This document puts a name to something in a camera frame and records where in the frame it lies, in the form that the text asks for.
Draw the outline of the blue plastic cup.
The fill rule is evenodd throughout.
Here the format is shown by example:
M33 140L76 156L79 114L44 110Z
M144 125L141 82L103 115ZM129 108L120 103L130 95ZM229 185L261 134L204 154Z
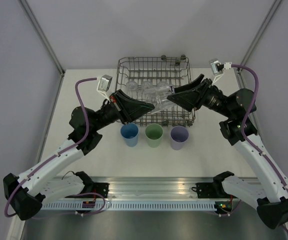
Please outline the blue plastic cup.
M120 129L120 134L125 143L129 147L135 147L138 143L139 128L134 123L123 125Z

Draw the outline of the green plastic cup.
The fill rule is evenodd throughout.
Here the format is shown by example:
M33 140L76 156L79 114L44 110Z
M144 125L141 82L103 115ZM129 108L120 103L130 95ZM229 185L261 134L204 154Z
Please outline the green plastic cup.
M157 123L152 123L145 128L145 136L147 139L147 144L151 148L157 148L164 134L164 130L161 125Z

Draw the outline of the purple plastic cup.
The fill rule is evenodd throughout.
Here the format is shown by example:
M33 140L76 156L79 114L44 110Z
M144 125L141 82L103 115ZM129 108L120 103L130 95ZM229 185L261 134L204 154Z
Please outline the purple plastic cup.
M175 126L170 131L170 146L173 150L182 149L188 139L189 132L184 126Z

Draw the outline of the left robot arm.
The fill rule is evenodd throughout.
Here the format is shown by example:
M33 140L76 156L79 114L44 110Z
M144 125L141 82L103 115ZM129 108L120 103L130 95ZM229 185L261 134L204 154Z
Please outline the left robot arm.
M130 98L122 90L112 93L97 111L83 105L76 107L69 121L73 132L53 155L19 175L9 173L3 178L7 207L12 207L14 215L25 221L34 217L43 205L61 198L94 196L94 182L83 171L67 180L52 179L98 145L103 137L99 130L116 121L132 123L154 108L151 103Z

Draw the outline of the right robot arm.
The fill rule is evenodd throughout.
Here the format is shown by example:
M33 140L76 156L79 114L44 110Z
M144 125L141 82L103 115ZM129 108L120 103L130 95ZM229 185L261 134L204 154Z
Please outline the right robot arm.
M221 134L244 157L261 187L226 171L213 178L212 192L219 198L237 197L254 208L268 228L276 229L288 222L288 178L273 160L267 160L270 155L252 122L247 119L242 123L253 96L247 88L226 96L200 74L191 83L172 90L167 99L189 112L206 107L227 118L219 123Z

